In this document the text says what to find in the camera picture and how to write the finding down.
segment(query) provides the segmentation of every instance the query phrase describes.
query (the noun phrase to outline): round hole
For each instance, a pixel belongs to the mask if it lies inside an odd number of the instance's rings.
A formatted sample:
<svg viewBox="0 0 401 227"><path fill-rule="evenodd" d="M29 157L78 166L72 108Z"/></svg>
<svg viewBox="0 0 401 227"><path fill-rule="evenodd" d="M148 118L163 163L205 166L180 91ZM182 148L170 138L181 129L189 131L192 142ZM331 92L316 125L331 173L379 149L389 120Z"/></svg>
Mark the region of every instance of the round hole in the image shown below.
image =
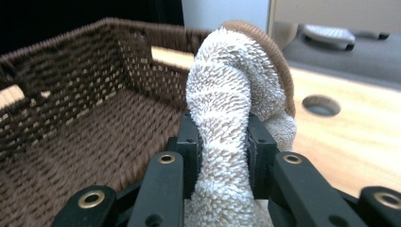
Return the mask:
<svg viewBox="0 0 401 227"><path fill-rule="evenodd" d="M145 224L148 227L158 227L162 224L162 222L163 222L163 219L159 215L150 215L145 220Z"/></svg>
<svg viewBox="0 0 401 227"><path fill-rule="evenodd" d="M90 191L79 198L78 206L83 209L92 208L101 204L104 198L104 192L100 190Z"/></svg>
<svg viewBox="0 0 401 227"><path fill-rule="evenodd" d="M169 154L165 154L159 157L159 162L162 164L170 164L175 161L175 157Z"/></svg>
<svg viewBox="0 0 401 227"><path fill-rule="evenodd" d="M387 192L376 192L374 197L381 204L392 209L401 210L401 199Z"/></svg>
<svg viewBox="0 0 401 227"><path fill-rule="evenodd" d="M348 227L349 226L348 222L344 218L339 217L339 216L330 216L328 218L328 220L330 220L330 222L334 226L337 226L337 227Z"/></svg>
<svg viewBox="0 0 401 227"><path fill-rule="evenodd" d="M302 162L302 160L299 157L292 154L284 156L284 160L291 164L300 164Z"/></svg>
<svg viewBox="0 0 401 227"><path fill-rule="evenodd" d="M334 116L341 110L337 101L326 96L308 96L302 104L309 112L320 116Z"/></svg>
<svg viewBox="0 0 401 227"><path fill-rule="evenodd" d="M99 199L98 195L90 195L89 197L85 198L85 202L94 202Z"/></svg>

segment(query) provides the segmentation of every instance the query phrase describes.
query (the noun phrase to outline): basket rim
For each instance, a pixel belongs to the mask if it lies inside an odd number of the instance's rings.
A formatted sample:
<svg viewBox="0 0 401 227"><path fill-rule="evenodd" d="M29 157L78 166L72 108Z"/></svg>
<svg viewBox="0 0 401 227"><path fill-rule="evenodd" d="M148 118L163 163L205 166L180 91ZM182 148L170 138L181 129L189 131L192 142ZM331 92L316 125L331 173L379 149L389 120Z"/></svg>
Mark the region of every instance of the basket rim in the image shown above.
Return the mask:
<svg viewBox="0 0 401 227"><path fill-rule="evenodd" d="M101 19L99 21L93 22L89 25L86 26L81 26L78 28L75 28L71 31L64 32L60 35L57 35L53 38L46 39L44 41L40 41L36 44L28 45L25 47L21 47L19 49L13 50L9 53L6 53L4 55L0 56L0 62L4 61L10 61L14 59L18 59L23 56L31 55L31 54L36 54L43 48L48 48L55 46L57 44L60 44L61 42L73 40L77 38L79 35L82 35L88 31L93 31L95 29L98 29L103 26L135 26L139 29L145 29L145 28L150 28L150 29L171 29L171 28L179 28L182 29L183 31L186 30L191 30L195 32L208 32L207 30L199 30L199 29L193 29L193 28L187 28L184 26L175 26L175 25L168 25L168 24L157 24L157 23L150 23L150 22L142 22L142 21L133 21L133 20L127 20L127 19L119 19L119 18L114 18L114 17L106 17L104 19Z"/></svg>

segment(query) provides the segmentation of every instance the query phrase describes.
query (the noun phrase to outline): white wall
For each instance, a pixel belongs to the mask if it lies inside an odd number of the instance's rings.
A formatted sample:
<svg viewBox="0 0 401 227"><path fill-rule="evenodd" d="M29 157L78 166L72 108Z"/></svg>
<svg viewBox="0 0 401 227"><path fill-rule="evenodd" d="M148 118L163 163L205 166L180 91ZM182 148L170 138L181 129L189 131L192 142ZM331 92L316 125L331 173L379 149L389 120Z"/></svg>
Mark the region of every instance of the white wall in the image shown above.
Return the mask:
<svg viewBox="0 0 401 227"><path fill-rule="evenodd" d="M182 0L185 26L215 30L228 20L247 21L268 31L270 0Z"/></svg>

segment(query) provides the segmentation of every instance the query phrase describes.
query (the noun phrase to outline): tabletop hole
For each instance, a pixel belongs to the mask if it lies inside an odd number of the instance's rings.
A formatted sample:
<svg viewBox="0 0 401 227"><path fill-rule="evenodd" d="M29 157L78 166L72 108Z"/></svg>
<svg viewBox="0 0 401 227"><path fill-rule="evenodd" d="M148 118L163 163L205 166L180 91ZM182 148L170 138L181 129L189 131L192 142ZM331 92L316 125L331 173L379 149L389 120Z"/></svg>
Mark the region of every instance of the tabletop hole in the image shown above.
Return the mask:
<svg viewBox="0 0 401 227"><path fill-rule="evenodd" d="M336 100L326 96L308 96L304 98L302 104L309 112L320 116L334 116L341 110Z"/></svg>

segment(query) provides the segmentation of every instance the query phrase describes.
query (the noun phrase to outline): screw hole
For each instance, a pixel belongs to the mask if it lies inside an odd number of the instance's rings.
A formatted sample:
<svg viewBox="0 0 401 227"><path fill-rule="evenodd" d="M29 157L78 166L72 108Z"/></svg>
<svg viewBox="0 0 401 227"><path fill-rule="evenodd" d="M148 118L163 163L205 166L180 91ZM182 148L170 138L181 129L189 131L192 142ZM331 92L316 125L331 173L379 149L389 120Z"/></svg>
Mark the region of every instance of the screw hole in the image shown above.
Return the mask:
<svg viewBox="0 0 401 227"><path fill-rule="evenodd" d="M104 192L100 190L90 191L79 198L78 206L83 209L92 208L101 204L104 198Z"/></svg>
<svg viewBox="0 0 401 227"><path fill-rule="evenodd" d="M90 195L87 198L85 198L85 202L94 202L99 199L98 195Z"/></svg>
<svg viewBox="0 0 401 227"><path fill-rule="evenodd" d="M328 220L330 220L330 222L336 227L348 227L349 226L348 222L344 218L339 217L339 216L330 216L328 218Z"/></svg>
<svg viewBox="0 0 401 227"><path fill-rule="evenodd" d="M170 164L175 161L175 157L169 154L159 157L159 162L162 164Z"/></svg>
<svg viewBox="0 0 401 227"><path fill-rule="evenodd" d="M158 227L162 224L163 219L159 215L150 215L145 220L147 227Z"/></svg>
<svg viewBox="0 0 401 227"><path fill-rule="evenodd" d="M392 209L401 210L401 199L387 192L376 192L374 197L381 204Z"/></svg>
<svg viewBox="0 0 401 227"><path fill-rule="evenodd" d="M284 156L284 160L291 164L300 164L302 162L302 160L299 157L292 154Z"/></svg>

